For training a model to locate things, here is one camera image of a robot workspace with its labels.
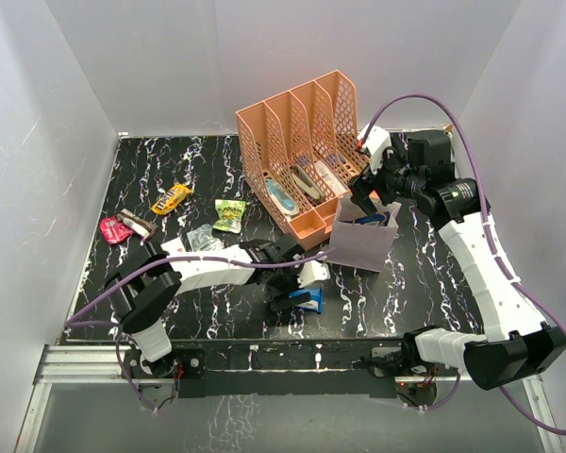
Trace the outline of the blue Burts chips bag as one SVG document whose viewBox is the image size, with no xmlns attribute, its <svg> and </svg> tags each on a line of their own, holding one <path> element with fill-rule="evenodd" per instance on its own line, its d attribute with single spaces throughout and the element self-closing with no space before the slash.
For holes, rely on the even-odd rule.
<svg viewBox="0 0 566 453">
<path fill-rule="evenodd" d="M 390 213 L 388 211 L 384 211 L 383 213 L 376 213 L 373 215 L 359 217 L 353 220 L 352 224 L 361 226 L 386 227 L 389 224 L 390 218 Z"/>
</svg>

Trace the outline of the blue Oreo cookie pack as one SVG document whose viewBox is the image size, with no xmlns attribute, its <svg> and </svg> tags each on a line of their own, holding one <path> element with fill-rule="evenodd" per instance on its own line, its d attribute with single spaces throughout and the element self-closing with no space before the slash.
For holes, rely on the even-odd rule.
<svg viewBox="0 0 566 453">
<path fill-rule="evenodd" d="M 289 294 L 292 306 L 297 309 L 321 313 L 323 311 L 323 290 L 301 289 Z"/>
</svg>

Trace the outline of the lilac paper bag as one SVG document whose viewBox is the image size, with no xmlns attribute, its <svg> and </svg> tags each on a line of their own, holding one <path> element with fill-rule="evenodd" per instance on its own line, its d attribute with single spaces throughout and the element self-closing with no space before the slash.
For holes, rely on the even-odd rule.
<svg viewBox="0 0 566 453">
<path fill-rule="evenodd" d="M 339 200 L 329 238 L 332 251 L 327 255 L 330 263 L 381 273 L 396 238 L 396 216 L 402 205 L 392 202 L 383 205 L 373 199 L 379 221 L 360 223 L 367 214 L 355 205 L 347 194 Z"/>
</svg>

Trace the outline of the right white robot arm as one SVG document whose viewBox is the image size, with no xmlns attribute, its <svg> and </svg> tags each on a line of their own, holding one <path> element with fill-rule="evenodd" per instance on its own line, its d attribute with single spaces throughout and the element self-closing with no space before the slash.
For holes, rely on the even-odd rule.
<svg viewBox="0 0 566 453">
<path fill-rule="evenodd" d="M 434 364 L 467 373 L 483 390 L 542 373 L 566 349 L 566 335 L 550 326 L 541 312 L 516 289 L 519 279 L 495 241 L 493 220 L 474 179 L 460 178 L 452 158 L 451 139 L 439 129 L 407 134 L 398 149 L 382 128 L 363 130 L 360 152 L 365 168 L 349 182 L 352 202 L 375 214 L 371 197 L 383 202 L 414 201 L 453 253 L 478 306 L 484 332 L 465 334 L 428 326 L 406 333 L 399 351 L 374 359 L 383 373 L 408 370 L 420 375 Z"/>
</svg>

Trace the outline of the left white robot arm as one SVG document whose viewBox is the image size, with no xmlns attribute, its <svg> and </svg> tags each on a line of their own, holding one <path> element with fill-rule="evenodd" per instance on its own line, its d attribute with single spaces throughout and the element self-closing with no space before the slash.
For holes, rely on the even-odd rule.
<svg viewBox="0 0 566 453">
<path fill-rule="evenodd" d="M 212 251 L 187 252 L 146 243 L 105 282 L 105 299 L 120 330 L 140 350 L 140 363 L 155 378 L 178 367 L 162 314 L 176 296 L 208 287 L 261 285 L 274 311 L 307 301 L 308 287 L 328 277 L 316 257 L 306 258 L 290 234 Z"/>
</svg>

